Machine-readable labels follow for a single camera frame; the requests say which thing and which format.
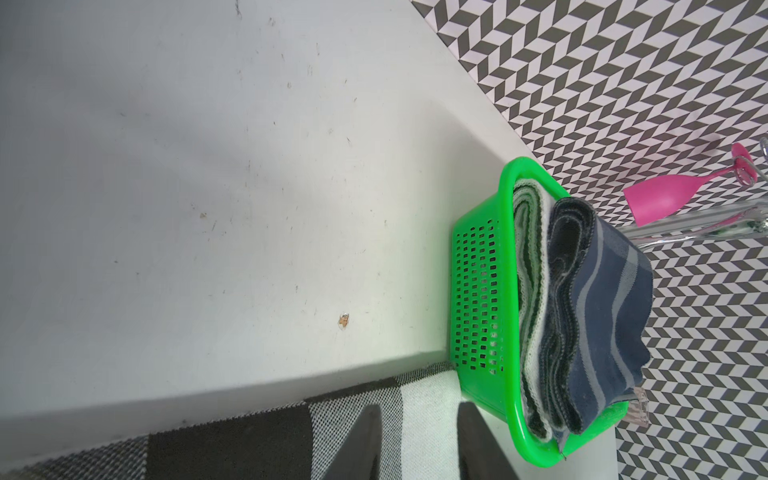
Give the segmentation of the green plastic basket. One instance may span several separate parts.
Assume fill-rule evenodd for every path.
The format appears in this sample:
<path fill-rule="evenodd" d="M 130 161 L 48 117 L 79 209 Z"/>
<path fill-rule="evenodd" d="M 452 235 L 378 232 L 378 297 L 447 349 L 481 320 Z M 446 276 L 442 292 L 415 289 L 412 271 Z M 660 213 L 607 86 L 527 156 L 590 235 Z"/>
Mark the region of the green plastic basket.
<path fill-rule="evenodd" d="M 554 199 L 568 195 L 535 160 L 519 157 L 504 166 L 496 193 L 454 224 L 449 352 L 462 392 L 507 425 L 524 460 L 549 468 L 617 424 L 629 404 L 607 407 L 583 434 L 569 435 L 564 446 L 542 442 L 527 428 L 513 222 L 514 187 L 520 179 L 538 182 Z"/>

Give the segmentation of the grey black checked scarf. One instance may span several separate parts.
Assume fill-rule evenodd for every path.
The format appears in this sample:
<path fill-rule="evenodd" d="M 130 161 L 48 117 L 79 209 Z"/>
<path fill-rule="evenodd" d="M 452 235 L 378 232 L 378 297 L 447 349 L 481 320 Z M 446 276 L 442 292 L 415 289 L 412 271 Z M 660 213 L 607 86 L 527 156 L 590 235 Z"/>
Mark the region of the grey black checked scarf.
<path fill-rule="evenodd" d="M 324 479 L 357 417 L 382 412 L 378 479 L 456 479 L 458 375 L 446 363 L 284 407 L 134 437 L 4 479 Z"/>

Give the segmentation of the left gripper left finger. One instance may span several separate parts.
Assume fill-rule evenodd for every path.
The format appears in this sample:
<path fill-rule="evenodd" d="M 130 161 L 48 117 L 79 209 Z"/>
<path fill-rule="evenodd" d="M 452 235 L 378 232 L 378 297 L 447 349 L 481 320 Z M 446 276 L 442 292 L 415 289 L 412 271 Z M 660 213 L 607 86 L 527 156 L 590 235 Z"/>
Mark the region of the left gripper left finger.
<path fill-rule="evenodd" d="M 377 480 L 380 475 L 382 435 L 380 406 L 366 406 L 357 417 L 324 479 Z"/>

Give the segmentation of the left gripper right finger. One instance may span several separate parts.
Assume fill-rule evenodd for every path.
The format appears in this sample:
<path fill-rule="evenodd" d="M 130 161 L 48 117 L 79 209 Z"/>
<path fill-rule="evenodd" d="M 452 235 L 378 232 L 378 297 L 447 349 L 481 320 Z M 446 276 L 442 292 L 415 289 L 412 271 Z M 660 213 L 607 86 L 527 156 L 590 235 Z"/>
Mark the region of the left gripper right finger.
<path fill-rule="evenodd" d="M 462 402 L 457 419 L 461 480 L 518 480 L 476 405 Z"/>

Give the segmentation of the navy striped scarf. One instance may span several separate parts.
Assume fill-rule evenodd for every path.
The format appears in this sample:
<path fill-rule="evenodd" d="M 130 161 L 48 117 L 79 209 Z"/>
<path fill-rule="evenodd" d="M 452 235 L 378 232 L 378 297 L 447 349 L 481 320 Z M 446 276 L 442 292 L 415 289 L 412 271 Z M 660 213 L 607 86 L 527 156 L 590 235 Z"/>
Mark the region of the navy striped scarf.
<path fill-rule="evenodd" d="M 539 358 L 543 410 L 563 450 L 610 406 L 628 401 L 650 352 L 649 259 L 584 200 L 558 200 L 547 239 L 549 292 Z"/>

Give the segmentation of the smiley black white scarf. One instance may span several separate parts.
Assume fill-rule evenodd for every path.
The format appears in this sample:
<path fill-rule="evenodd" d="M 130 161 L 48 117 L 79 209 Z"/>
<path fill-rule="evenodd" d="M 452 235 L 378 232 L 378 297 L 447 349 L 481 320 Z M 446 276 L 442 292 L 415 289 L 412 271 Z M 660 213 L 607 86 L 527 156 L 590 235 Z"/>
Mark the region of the smiley black white scarf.
<path fill-rule="evenodd" d="M 532 435 L 547 442 L 552 428 L 543 407 L 539 354 L 549 293 L 547 237 L 554 199 L 537 181 L 523 179 L 515 183 L 513 200 L 524 416 Z"/>

